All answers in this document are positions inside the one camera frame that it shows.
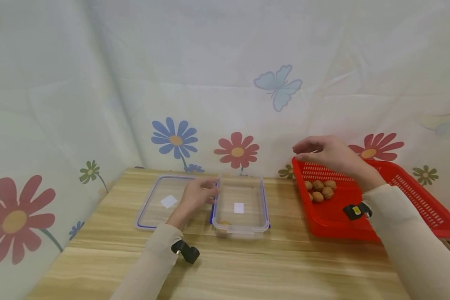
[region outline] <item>flower stem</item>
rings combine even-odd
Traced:
[[[63,252],[62,246],[60,246],[60,243],[58,243],[57,239],[55,239],[55,237],[50,233],[50,231],[46,229],[40,229],[40,231],[42,231],[42,233],[44,233],[49,239],[52,240],[55,246],[57,246],[58,250],[60,250],[60,253]]]
[[[108,189],[106,188],[106,184],[105,184],[105,181],[104,181],[104,179],[100,176],[100,174],[97,174],[97,176],[98,176],[98,178],[100,178],[100,180],[102,181],[102,183],[104,184],[104,186],[105,186],[105,190],[106,190],[106,193],[108,194]]]
[[[183,154],[180,155],[180,157],[181,157],[181,161],[183,161],[183,167],[186,168],[186,162],[185,162],[185,158],[183,157]]]

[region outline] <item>hand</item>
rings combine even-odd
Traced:
[[[213,197],[219,193],[215,185],[217,182],[218,178],[191,180],[185,187],[180,203],[166,223],[183,231],[196,211],[205,203],[213,203]]]
[[[375,168],[364,162],[335,136],[309,136],[294,145],[293,151],[299,161],[324,165],[354,178],[364,192],[386,183]]]

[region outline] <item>green flower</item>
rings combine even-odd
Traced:
[[[291,165],[285,165],[285,169],[279,170],[278,174],[280,174],[280,177],[286,177],[288,179],[293,179],[295,177],[293,167]]]
[[[421,183],[421,185],[432,185],[432,181],[439,178],[438,175],[436,175],[436,169],[433,168],[430,170],[427,165],[423,166],[423,170],[419,167],[414,167],[413,171],[413,175],[418,177],[418,182]]]
[[[95,161],[87,161],[87,168],[80,169],[80,172],[83,173],[83,175],[80,176],[80,181],[85,184],[88,183],[90,179],[92,179],[92,181],[95,180],[99,174],[98,170],[100,170],[100,167],[97,166]]]

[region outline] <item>yellow flower center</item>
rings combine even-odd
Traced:
[[[170,142],[172,143],[172,145],[175,146],[180,146],[183,144],[183,141],[181,140],[181,137],[177,136],[177,135],[172,135],[170,137]]]
[[[245,154],[245,151],[243,150],[243,148],[240,148],[240,147],[234,148],[231,151],[231,155],[233,155],[236,158],[243,156],[243,154]]]
[[[372,157],[374,157],[375,154],[376,154],[375,149],[368,149],[368,150],[361,152],[361,157],[362,158],[372,158]]]
[[[21,210],[10,212],[3,221],[3,231],[7,234],[16,233],[27,223],[27,218],[28,215]]]

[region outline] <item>container lid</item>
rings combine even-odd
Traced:
[[[159,224],[166,223],[180,202],[183,191],[193,176],[163,175],[158,177],[136,222],[141,230],[155,230]]]
[[[262,177],[221,174],[218,186],[221,192],[213,206],[214,227],[237,234],[268,230],[270,220]]]

